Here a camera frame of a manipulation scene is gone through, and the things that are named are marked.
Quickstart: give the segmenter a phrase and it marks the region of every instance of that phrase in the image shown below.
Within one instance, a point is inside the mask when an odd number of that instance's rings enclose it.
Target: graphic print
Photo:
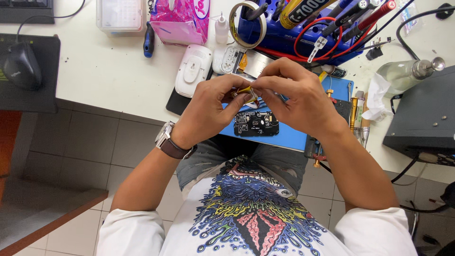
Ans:
[[[189,230],[204,240],[197,252],[229,246],[261,256],[278,251],[303,255],[303,248],[320,255],[311,243],[324,245],[319,237],[327,230],[257,163],[237,157],[213,181]]]

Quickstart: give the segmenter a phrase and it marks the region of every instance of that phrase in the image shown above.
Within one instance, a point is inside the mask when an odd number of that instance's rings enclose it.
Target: person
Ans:
[[[225,94],[248,86],[278,121],[321,142],[346,206],[334,233],[296,199],[307,162],[302,153],[216,136],[251,98],[239,94],[223,109]],[[180,160],[158,142],[161,149],[115,194],[98,256],[417,255],[389,178],[338,115],[318,76],[287,58],[252,83],[235,75],[199,83],[168,140],[183,153],[198,148]],[[156,209],[174,170],[184,202],[165,237]]]

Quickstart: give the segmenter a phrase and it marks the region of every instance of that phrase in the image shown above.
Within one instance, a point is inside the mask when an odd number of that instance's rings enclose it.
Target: white desk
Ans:
[[[55,14],[71,14],[79,8],[81,1],[55,0]],[[219,15],[221,11],[227,14],[237,2],[240,0],[212,0],[210,14]],[[436,9],[445,2],[415,1],[420,12]],[[395,12],[381,19],[378,25],[383,25]],[[421,59],[431,60],[441,56],[447,66],[455,65],[455,38],[450,32],[455,25],[454,19],[450,17],[446,21],[439,21],[434,15],[426,16],[423,18],[425,25],[411,32],[405,40]],[[59,36],[61,52],[56,96],[156,120],[177,121],[178,116],[167,111],[165,106],[185,48],[165,46],[157,37],[153,57],[147,59],[143,55],[142,36],[109,38],[97,28],[95,21],[96,0],[88,0],[82,11],[72,18],[56,19],[55,25],[25,25],[22,28],[21,34]],[[213,22],[210,20],[209,38],[205,44],[212,50],[216,45]],[[379,34],[381,41],[388,36],[395,39],[395,31],[400,23],[397,17],[386,27]],[[0,32],[16,33],[17,28],[18,25],[0,25]],[[345,78],[355,82],[354,94],[357,90],[368,90],[371,77],[381,65],[411,59],[398,41],[385,45],[383,52],[384,56],[372,61],[362,55],[342,65],[349,71]],[[382,145],[391,119],[372,122],[367,149],[383,169],[400,172],[411,159]],[[407,174],[416,176],[423,165],[416,163]],[[450,183],[455,180],[455,168],[431,164],[422,177]]]

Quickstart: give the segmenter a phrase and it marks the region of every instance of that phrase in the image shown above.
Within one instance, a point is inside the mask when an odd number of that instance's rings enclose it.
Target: masking tape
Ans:
[[[241,3],[236,4],[232,8],[231,13],[229,14],[229,28],[230,28],[230,31],[231,31],[231,35],[234,38],[234,41],[236,43],[238,43],[240,46],[242,46],[243,48],[252,49],[252,48],[258,46],[262,42],[262,40],[264,39],[265,33],[267,31],[267,22],[265,21],[265,15],[261,14],[261,16],[259,16],[259,24],[261,25],[261,34],[259,35],[259,40],[257,42],[255,42],[254,44],[246,43],[245,41],[243,41],[238,36],[237,29],[235,28],[235,23],[234,23],[235,14],[237,12],[237,9],[240,6],[247,6],[247,7],[251,8],[251,9],[253,9],[253,10],[258,9],[259,6],[256,3],[252,2],[252,1],[243,1]]]

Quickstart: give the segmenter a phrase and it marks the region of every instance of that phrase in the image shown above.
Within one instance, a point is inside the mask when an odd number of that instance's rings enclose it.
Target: ripped jeans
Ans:
[[[180,190],[203,172],[243,154],[299,191],[308,162],[304,153],[221,134],[199,143],[193,156],[177,166]]]

